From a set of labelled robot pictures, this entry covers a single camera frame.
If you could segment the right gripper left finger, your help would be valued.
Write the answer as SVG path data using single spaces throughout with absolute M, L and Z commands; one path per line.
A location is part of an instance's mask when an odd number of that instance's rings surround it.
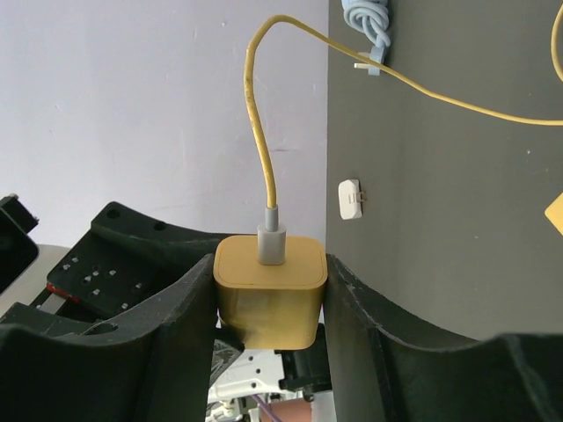
M 1 318 L 4 421 L 202 421 L 216 339 L 214 258 L 89 325 L 22 303 Z

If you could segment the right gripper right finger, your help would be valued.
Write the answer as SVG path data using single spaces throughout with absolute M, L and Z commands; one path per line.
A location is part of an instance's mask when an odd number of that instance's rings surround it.
M 325 335 L 340 421 L 559 421 L 562 337 L 476 340 L 435 326 L 327 257 Z

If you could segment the yellow charger with cable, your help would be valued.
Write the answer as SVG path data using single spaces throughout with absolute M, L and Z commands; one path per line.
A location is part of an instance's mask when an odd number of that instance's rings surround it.
M 213 267 L 221 323 L 246 349 L 306 349 L 316 338 L 327 275 L 325 249 L 316 239 L 289 237 L 285 262 L 264 266 L 256 236 L 229 236 L 218 245 Z

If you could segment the white plug adapter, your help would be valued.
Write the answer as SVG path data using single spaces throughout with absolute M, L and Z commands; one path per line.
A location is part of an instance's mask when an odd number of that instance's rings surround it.
M 341 181 L 338 185 L 338 200 L 342 220 L 349 221 L 361 218 L 365 192 L 361 188 L 360 180 L 354 178 Z

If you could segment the yellow two-port USB charger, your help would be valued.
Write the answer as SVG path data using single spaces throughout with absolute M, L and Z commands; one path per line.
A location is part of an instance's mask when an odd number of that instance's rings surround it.
M 545 209 L 545 217 L 563 235 L 563 193 Z

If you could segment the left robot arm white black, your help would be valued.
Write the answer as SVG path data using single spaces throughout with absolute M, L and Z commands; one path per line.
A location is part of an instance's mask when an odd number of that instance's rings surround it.
M 38 245 L 39 220 L 12 194 L 1 199 L 1 316 L 19 302 L 42 309 L 62 299 L 56 314 L 93 323 L 125 312 L 169 287 L 224 233 L 159 221 L 119 202 L 108 203 L 69 249 Z

